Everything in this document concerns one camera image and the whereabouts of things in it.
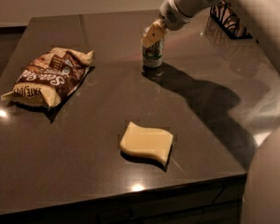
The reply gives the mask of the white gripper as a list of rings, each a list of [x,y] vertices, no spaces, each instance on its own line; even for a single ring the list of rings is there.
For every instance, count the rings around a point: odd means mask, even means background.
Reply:
[[[177,31],[205,8],[219,0],[165,0],[160,7],[160,19],[155,20],[145,31],[141,43],[147,49],[166,35],[166,29]]]

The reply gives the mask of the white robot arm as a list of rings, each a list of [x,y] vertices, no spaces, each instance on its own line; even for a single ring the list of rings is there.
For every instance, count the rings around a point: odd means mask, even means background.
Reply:
[[[167,31],[189,23],[199,11],[219,0],[165,0],[160,17],[148,28],[148,48]],[[280,0],[225,0],[248,32],[258,40],[280,76]],[[280,126],[269,134],[250,164],[240,224],[280,224]]]

